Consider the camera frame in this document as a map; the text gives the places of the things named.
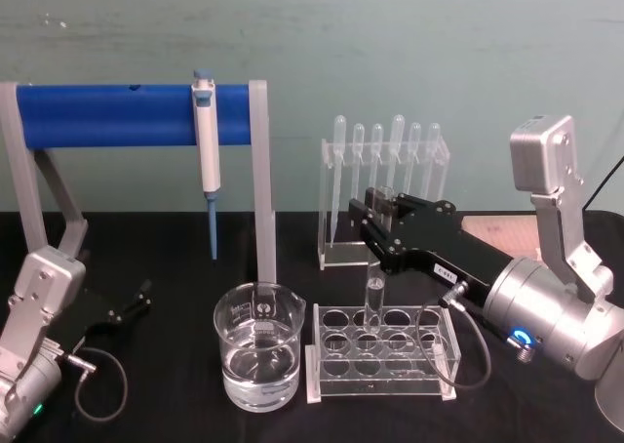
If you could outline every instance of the plastic transfer pipette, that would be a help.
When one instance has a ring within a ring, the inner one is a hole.
[[[351,179],[351,199],[358,198],[358,185],[360,184],[360,163],[362,163],[362,151],[364,150],[364,126],[356,124],[353,128],[353,173]]]
[[[370,141],[370,176],[369,187],[377,185],[377,166],[381,158],[381,143],[383,142],[383,127],[375,124],[372,128],[372,139]]]
[[[436,148],[438,148],[438,139],[440,138],[440,125],[431,123],[427,130],[427,153],[425,156],[425,171],[422,175],[422,186],[420,187],[420,197],[429,198],[429,183],[431,182],[431,173],[433,172],[434,156]]]
[[[340,179],[342,178],[342,162],[347,133],[347,120],[344,116],[336,116],[333,120],[333,195],[331,197],[331,245],[338,227],[338,210],[340,209]]]
[[[390,131],[390,165],[388,166],[388,178],[386,186],[394,187],[394,172],[399,159],[399,150],[403,141],[403,130],[406,127],[406,119],[397,114],[392,120],[392,129]]]
[[[411,174],[413,173],[413,162],[416,160],[418,143],[420,142],[420,125],[411,123],[408,137],[408,166],[406,167],[406,177],[403,182],[403,192],[410,194]]]

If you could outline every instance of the robotic arm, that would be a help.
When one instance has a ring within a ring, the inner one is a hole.
[[[84,275],[83,264],[51,246],[31,253],[24,261],[0,336],[2,441],[13,439],[60,381],[57,359],[63,351],[46,339],[46,333],[56,316],[73,302]],[[95,369],[84,365],[89,372]]]
[[[373,210],[370,188],[365,204],[351,200],[349,216],[386,273],[416,269],[447,283],[440,304],[463,296],[479,307],[522,361],[541,350],[578,377],[598,380],[599,408],[624,431],[624,310],[605,300],[612,273],[584,239],[572,118],[528,120],[512,135],[511,153],[516,188],[531,192],[548,267],[512,259],[463,231],[448,201],[399,194]],[[393,214],[390,230],[374,216],[384,211]]]

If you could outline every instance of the glass test tube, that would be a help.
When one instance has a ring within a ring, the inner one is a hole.
[[[394,197],[391,187],[382,186],[375,191],[372,200],[372,209],[389,230],[392,225],[392,215],[378,212],[379,203],[390,201]],[[370,333],[377,333],[381,326],[381,310],[383,308],[383,293],[386,285],[386,274],[381,270],[379,259],[369,252],[369,268],[367,272],[366,297],[364,301],[364,328]]]

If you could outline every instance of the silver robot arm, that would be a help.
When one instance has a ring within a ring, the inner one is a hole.
[[[0,441],[13,440],[59,383],[63,351],[46,332],[73,302],[84,276],[81,262],[51,246],[26,257],[0,336]]]
[[[523,328],[536,347],[585,380],[624,431],[624,310],[605,300],[613,275],[585,241],[570,116],[536,116],[511,138],[516,188],[531,192],[542,259],[515,259],[494,282],[484,315],[505,331]]]

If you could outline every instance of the blue pipette tip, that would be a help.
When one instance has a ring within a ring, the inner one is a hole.
[[[193,71],[193,77],[195,77],[196,79],[212,79],[213,78],[213,72],[210,69],[206,69],[204,67],[200,67],[198,69],[195,69]]]
[[[208,201],[208,222],[210,225],[211,235],[211,255],[213,261],[216,261],[216,192],[207,192],[206,200]]]

